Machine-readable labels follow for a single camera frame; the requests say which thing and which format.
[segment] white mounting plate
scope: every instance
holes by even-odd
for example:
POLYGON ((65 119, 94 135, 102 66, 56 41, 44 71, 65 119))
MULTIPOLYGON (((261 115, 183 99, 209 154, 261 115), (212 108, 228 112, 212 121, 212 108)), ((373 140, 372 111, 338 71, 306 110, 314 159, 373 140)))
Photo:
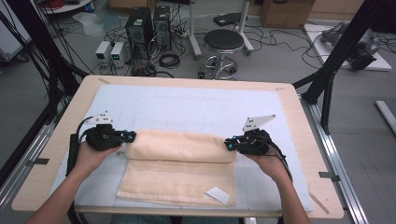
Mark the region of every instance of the white mounting plate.
POLYGON ((105 113, 98 114, 90 119, 85 120, 86 124, 111 124, 112 122, 113 119, 108 115, 108 111, 105 111, 105 113))
POLYGON ((275 119, 276 115, 261 116, 256 118, 247 118, 244 128, 242 131, 247 132, 254 129, 260 128, 262 125, 268 123, 269 121, 275 119))

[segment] wooden table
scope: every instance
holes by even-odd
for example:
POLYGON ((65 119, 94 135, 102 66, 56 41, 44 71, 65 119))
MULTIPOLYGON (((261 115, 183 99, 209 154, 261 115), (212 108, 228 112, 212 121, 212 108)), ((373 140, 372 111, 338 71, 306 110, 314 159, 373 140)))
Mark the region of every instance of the wooden table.
MULTIPOLYGON (((314 204, 314 212, 310 213, 309 216, 319 218, 340 218, 344 215, 344 210, 340 204, 332 181, 329 178, 320 178, 318 174, 318 172, 327 172, 328 170, 321 157, 317 142, 310 129, 297 93, 290 84, 106 76, 89 76, 84 79, 78 89, 78 92, 73 98, 73 101, 70 103, 69 107, 67 107, 57 128, 53 132, 52 137, 40 155, 40 158, 49 159, 49 163, 47 165, 37 164, 33 167, 31 173, 26 178, 12 203, 12 208, 14 210, 35 211, 44 201, 47 200, 50 194, 50 188, 57 175, 59 165, 64 157, 64 153, 68 150, 69 135, 76 131, 77 126, 84 119, 97 90, 104 84, 276 91, 283 106, 284 114, 290 128, 290 134, 314 204)), ((114 207, 78 208, 78 211, 80 212, 136 212, 145 214, 155 214, 157 212, 147 211, 148 209, 131 210, 132 209, 114 207)), ((188 215, 187 213, 180 214, 180 211, 166 211, 167 215, 188 215)), ((202 211, 202 213, 198 214, 201 214, 202 216, 210 215, 207 211, 202 211)), ((246 213, 240 215, 241 217, 270 217, 268 214, 260 214, 257 212, 252 213, 250 211, 246 211, 246 213)))

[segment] person's arm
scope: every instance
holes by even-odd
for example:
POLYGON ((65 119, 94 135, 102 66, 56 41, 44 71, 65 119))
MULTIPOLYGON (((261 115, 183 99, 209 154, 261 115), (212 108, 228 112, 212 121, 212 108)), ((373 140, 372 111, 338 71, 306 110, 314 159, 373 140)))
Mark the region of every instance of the person's arm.
POLYGON ((285 224, 311 223, 289 178, 288 172, 273 149, 270 148, 265 156, 246 156, 257 162, 262 171, 276 182, 280 194, 283 222, 285 224))
POLYGON ((64 218, 82 181, 99 167, 105 157, 118 149, 119 147, 114 147, 106 151, 95 151, 83 142, 74 169, 26 223, 64 223, 64 218))

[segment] towel label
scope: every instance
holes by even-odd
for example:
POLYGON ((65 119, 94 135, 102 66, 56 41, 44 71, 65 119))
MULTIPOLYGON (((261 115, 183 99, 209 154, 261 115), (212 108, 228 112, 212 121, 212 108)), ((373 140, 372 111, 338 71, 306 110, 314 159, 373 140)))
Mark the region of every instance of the towel label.
POLYGON ((218 187, 214 187, 213 189, 210 189, 207 192, 205 192, 204 198, 209 198, 209 197, 219 200, 224 204, 227 204, 228 200, 230 200, 230 194, 224 192, 218 187))

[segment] stool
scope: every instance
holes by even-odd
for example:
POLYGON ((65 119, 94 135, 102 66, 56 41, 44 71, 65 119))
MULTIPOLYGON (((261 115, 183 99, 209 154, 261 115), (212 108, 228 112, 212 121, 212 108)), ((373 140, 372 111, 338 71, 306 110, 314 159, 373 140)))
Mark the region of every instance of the stool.
POLYGON ((218 55, 205 61, 198 77, 204 78, 205 74, 209 74, 214 79, 236 79, 238 64, 225 55, 240 51, 244 47, 244 38, 235 31, 214 30, 205 35, 204 44, 218 55))

